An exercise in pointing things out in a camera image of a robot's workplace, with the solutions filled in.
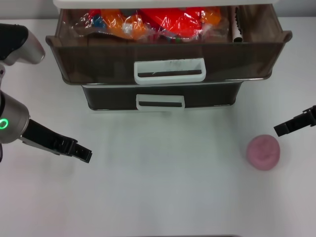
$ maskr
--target white tabletop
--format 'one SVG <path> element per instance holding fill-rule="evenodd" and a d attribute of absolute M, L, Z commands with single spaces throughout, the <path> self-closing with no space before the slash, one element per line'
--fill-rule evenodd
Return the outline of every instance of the white tabletop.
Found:
<path fill-rule="evenodd" d="M 1 89 L 32 119 L 91 149 L 90 164 L 15 141 L 0 164 L 1 237 L 315 236 L 316 128 L 278 138 L 271 171 L 247 143 L 316 104 L 316 18 L 281 18 L 293 39 L 266 81 L 245 82 L 231 107 L 94 114 L 66 85 L 45 36 L 56 20 L 11 20 L 41 41 L 39 65 L 6 67 Z"/>

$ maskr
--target pink ball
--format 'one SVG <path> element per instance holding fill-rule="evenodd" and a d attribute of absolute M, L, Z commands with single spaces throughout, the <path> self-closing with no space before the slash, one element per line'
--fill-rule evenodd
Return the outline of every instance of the pink ball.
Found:
<path fill-rule="evenodd" d="M 255 137 L 248 144 L 247 159 L 257 169 L 270 170 L 280 159 L 280 145 L 270 135 Z"/>

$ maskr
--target brown translucent drawer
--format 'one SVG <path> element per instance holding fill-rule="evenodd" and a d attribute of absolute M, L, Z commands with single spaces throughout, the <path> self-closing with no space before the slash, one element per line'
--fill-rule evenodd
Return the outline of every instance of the brown translucent drawer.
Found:
<path fill-rule="evenodd" d="M 206 77 L 200 83 L 266 79 L 284 45 L 292 38 L 283 31 L 273 6 L 240 7 L 243 42 L 224 39 L 187 43 L 142 43 L 92 34 L 74 37 L 70 25 L 87 9 L 62 9 L 55 36 L 47 36 L 68 84 L 137 85 L 134 63 L 203 58 Z"/>
<path fill-rule="evenodd" d="M 185 108 L 232 105 L 236 100 L 240 86 L 241 82 L 130 87 L 88 85 L 82 88 L 89 108 L 92 110 L 137 110 L 136 96 L 139 94 L 183 96 Z"/>

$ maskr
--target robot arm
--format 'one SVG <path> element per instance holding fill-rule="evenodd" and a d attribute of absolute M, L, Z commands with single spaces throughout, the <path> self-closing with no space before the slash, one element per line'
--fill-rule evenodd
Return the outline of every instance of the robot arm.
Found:
<path fill-rule="evenodd" d="M 40 42 L 26 27 L 0 24 L 0 63 L 8 66 L 15 62 L 38 64 L 44 56 Z M 5 68 L 0 64 L 0 86 L 4 75 Z M 91 150 L 77 144 L 77 140 L 57 134 L 30 119 L 25 105 L 0 90 L 0 144 L 17 139 L 56 155 L 77 157 L 86 163 L 92 156 Z"/>

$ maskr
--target white drawer handle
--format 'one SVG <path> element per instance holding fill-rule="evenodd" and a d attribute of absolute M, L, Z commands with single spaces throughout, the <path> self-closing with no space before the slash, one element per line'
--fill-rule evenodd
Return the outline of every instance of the white drawer handle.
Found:
<path fill-rule="evenodd" d="M 136 107 L 140 111 L 182 111 L 185 108 L 182 95 L 136 95 Z"/>
<path fill-rule="evenodd" d="M 134 78 L 139 85 L 200 82 L 205 77 L 203 58 L 134 63 Z"/>

